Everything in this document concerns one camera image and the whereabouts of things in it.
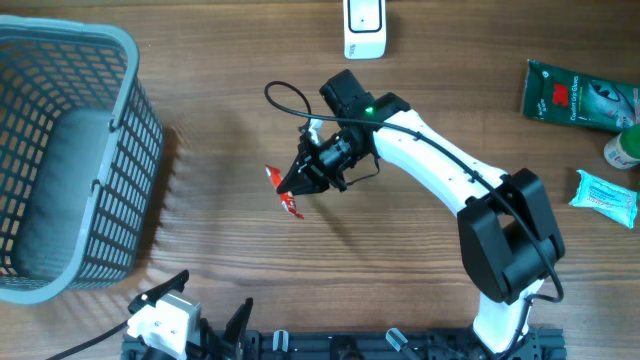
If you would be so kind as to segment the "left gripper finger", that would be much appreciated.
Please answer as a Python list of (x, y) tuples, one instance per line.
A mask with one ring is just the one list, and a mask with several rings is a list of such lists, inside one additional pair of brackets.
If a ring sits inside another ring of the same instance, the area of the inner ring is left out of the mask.
[(254, 300), (246, 298), (226, 324), (222, 341), (232, 350), (243, 350), (246, 328), (252, 312)]
[(175, 290), (179, 293), (184, 291), (185, 285), (190, 277), (188, 270), (183, 270), (166, 282), (155, 286), (145, 292), (137, 295), (128, 305), (130, 314), (135, 314), (146, 305), (155, 306), (156, 302), (170, 291)]

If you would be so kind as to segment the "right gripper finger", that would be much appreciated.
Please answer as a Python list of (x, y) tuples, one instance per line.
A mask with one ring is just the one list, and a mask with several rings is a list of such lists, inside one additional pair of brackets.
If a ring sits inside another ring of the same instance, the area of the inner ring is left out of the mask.
[(325, 180), (314, 181), (303, 177), (295, 181), (294, 187), (292, 188), (292, 194), (294, 196), (318, 194), (325, 192), (329, 188), (330, 183)]
[(280, 194), (286, 193), (286, 192), (292, 193), (292, 188), (294, 187), (295, 181), (297, 179), (300, 179), (303, 177), (308, 178), (308, 176), (302, 170), (302, 166), (304, 164), (305, 162), (301, 159), (301, 156), (297, 155), (289, 171), (283, 178), (282, 183), (276, 189), (277, 193), (280, 193)]

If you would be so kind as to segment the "red coffee stick sachet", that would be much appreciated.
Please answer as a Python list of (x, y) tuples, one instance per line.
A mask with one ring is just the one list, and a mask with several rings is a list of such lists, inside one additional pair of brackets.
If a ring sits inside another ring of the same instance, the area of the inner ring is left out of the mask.
[[(265, 171), (267, 173), (267, 176), (269, 177), (273, 187), (275, 189), (278, 188), (278, 186), (282, 183), (283, 181), (283, 176), (281, 174), (281, 170), (276, 168), (276, 167), (272, 167), (270, 165), (266, 165), (265, 166)], [(283, 206), (283, 208), (291, 215), (293, 215), (294, 217), (303, 220), (304, 216), (298, 211), (296, 203), (295, 203), (295, 199), (294, 196), (292, 195), (291, 192), (286, 192), (286, 193), (278, 193), (280, 202)]]

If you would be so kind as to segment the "green snack bag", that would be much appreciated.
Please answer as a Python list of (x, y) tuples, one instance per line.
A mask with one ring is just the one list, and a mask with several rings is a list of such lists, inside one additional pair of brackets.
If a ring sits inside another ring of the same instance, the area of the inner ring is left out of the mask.
[(529, 60), (521, 112), (543, 122), (620, 133), (639, 123), (639, 87)]

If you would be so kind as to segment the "green lid jar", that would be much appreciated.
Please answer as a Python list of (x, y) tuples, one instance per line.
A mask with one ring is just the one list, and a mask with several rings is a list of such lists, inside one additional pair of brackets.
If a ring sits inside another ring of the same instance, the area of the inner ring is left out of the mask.
[(604, 147), (605, 160), (614, 168), (629, 169), (639, 164), (639, 125), (633, 125)]

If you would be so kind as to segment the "light blue wipes pack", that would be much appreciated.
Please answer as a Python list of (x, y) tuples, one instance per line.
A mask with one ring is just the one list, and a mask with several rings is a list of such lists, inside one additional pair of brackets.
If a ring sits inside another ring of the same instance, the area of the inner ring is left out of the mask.
[(582, 169), (577, 173), (580, 181), (570, 206), (593, 209), (628, 229), (634, 228), (638, 215), (637, 191), (615, 185)]

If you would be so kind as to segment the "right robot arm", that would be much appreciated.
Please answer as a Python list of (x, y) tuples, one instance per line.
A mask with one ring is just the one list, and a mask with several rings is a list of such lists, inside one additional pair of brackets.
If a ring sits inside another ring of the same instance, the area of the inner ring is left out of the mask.
[(481, 294), (472, 329), (486, 350), (512, 356), (534, 301), (558, 303), (555, 265), (565, 246), (543, 183), (532, 171), (489, 166), (433, 131), (393, 93), (323, 95), (340, 130), (320, 142), (306, 113), (298, 154), (277, 185), (288, 196), (344, 191), (345, 170), (371, 155), (402, 169), (455, 216), (464, 269)]

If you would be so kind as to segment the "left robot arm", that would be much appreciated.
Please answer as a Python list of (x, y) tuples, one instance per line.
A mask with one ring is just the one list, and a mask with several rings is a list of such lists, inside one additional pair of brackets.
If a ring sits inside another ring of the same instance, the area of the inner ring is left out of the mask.
[(242, 359), (254, 301), (247, 298), (218, 334), (201, 316), (199, 301), (184, 294), (183, 270), (137, 295), (128, 305), (127, 335), (143, 347), (141, 360)]

